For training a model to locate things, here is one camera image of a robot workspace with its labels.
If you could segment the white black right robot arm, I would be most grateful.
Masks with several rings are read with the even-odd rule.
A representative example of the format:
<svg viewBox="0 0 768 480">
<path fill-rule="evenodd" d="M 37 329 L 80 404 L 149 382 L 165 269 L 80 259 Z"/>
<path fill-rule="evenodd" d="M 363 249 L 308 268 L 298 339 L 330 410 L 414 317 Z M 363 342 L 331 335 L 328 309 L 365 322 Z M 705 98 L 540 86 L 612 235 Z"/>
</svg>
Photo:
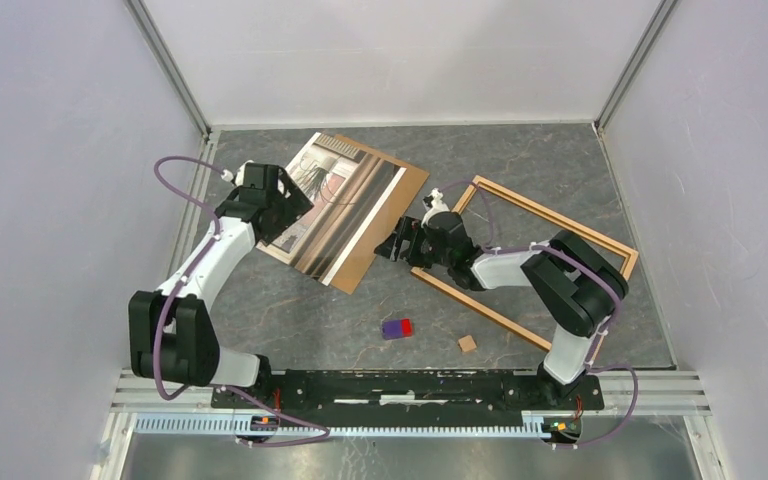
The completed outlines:
<svg viewBox="0 0 768 480">
<path fill-rule="evenodd" d="M 533 289 L 556 323 L 538 368 L 538 396 L 551 408 L 566 406 L 591 365 L 596 337 L 605 334 L 628 293 L 625 277 L 570 230 L 526 247 L 484 246 L 472 239 L 440 190 L 423 202 L 425 214 L 401 217 L 376 255 L 422 269 L 441 266 L 456 285 L 470 291 Z"/>
</svg>

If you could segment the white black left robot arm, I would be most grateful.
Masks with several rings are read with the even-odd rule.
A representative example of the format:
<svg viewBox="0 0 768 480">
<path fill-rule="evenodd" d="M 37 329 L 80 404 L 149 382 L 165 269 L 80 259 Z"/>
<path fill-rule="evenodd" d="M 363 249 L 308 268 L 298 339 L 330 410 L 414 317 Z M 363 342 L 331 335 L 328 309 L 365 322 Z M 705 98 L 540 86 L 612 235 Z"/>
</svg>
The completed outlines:
<svg viewBox="0 0 768 480">
<path fill-rule="evenodd" d="M 236 386 L 257 408 L 274 394 L 273 379 L 261 372 L 266 361 L 221 347 L 210 311 L 239 262 L 257 244 L 278 239 L 312 202 L 279 165 L 248 161 L 220 174 L 233 188 L 219 206 L 192 201 L 210 218 L 195 250 L 158 287 L 128 302 L 130 366 L 157 384 Z"/>
</svg>

